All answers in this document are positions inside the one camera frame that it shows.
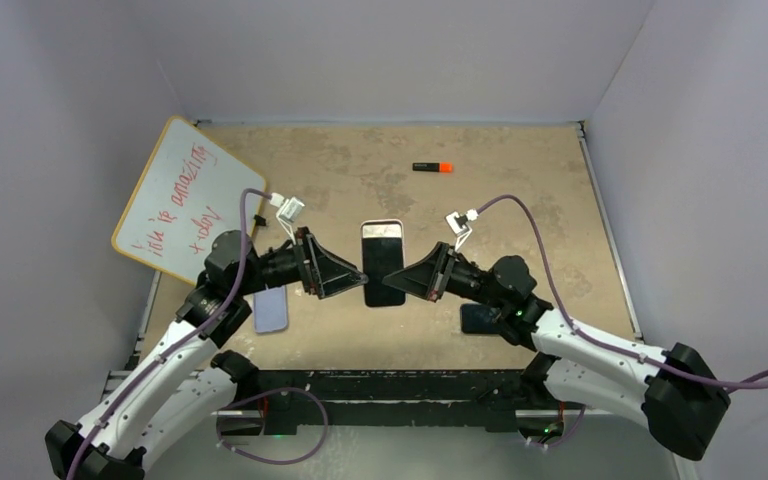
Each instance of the whiteboard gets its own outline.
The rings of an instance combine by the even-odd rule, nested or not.
[[[113,248],[193,285],[217,235],[240,229],[240,194],[266,179],[181,117],[172,117],[113,232]],[[251,235],[262,198],[246,199]]]

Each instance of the blue smartphone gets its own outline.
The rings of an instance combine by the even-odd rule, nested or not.
[[[255,333],[279,332],[287,328],[289,323],[286,286],[254,294]]]
[[[498,315],[498,308],[478,303],[465,303],[461,305],[461,332],[478,335],[498,335],[499,326],[493,321]]]

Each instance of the white cable connector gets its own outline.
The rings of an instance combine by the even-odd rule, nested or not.
[[[535,442],[531,439],[531,437],[525,437],[525,446],[526,448],[539,449],[540,453],[543,453],[544,455],[549,451],[548,443]]]
[[[305,207],[304,202],[297,197],[285,198],[280,193],[272,192],[269,203],[278,208],[278,212],[275,214],[278,224],[287,232],[290,240],[296,243],[292,225],[299,218],[299,215],[302,214],[302,210]]]
[[[446,223],[449,224],[449,228],[455,233],[456,252],[461,249],[469,234],[472,233],[472,226],[470,226],[469,222],[476,218],[478,218],[478,212],[474,208],[467,210],[466,215],[461,215],[457,211],[446,215]]]

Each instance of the red handwriting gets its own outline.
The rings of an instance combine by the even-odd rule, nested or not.
[[[148,219],[149,222],[153,222],[155,220],[160,220],[161,222],[164,222],[164,223],[172,223],[173,221],[178,220],[178,217],[173,217],[172,215],[170,215],[168,210],[161,210],[160,212],[157,213],[156,219],[155,218]]]
[[[193,255],[198,255],[198,252],[203,252],[204,249],[198,246],[198,241],[193,242],[190,244],[190,248],[193,249]]]
[[[173,194],[171,196],[172,203],[179,207],[184,206],[184,200],[190,196],[190,185],[198,178],[199,170],[201,170],[204,162],[208,158],[213,159],[213,165],[219,162],[216,155],[210,153],[209,150],[204,148],[203,145],[196,145],[193,142],[193,147],[190,150],[190,157],[181,159],[183,166],[181,167],[181,174],[175,180],[175,184],[172,186]]]
[[[198,227],[198,238],[189,246],[193,249],[193,255],[198,255],[199,252],[205,250],[203,247],[199,246],[199,242],[210,237],[210,229],[214,225],[213,221],[222,220],[222,216],[216,213],[216,210],[210,208],[210,205],[207,205],[205,208],[207,209],[206,213],[202,213],[200,216],[190,219],[190,221]]]
[[[149,251],[158,257],[163,257],[163,232],[158,232],[155,230],[152,233],[147,233],[146,238],[148,239],[146,243],[148,243],[148,247],[144,247],[142,242],[137,242],[136,244],[131,244],[132,247],[136,248],[137,250],[146,250]]]
[[[222,220],[222,217],[216,213],[210,206],[208,205],[207,210],[210,213],[203,213],[201,214],[201,217],[198,219],[191,218],[193,223],[196,224],[198,229],[198,238],[199,240],[204,240],[205,238],[210,236],[210,228],[213,226],[213,220]]]

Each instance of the gray wall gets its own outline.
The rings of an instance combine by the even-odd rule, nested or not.
[[[137,0],[195,118],[589,117],[652,0]]]
[[[137,32],[111,1],[0,0],[0,478],[53,478],[45,431],[133,347],[151,272],[109,238],[179,110]]]
[[[658,1],[589,139],[647,339],[767,368],[768,0]],[[768,391],[733,400],[701,475],[768,478]]]

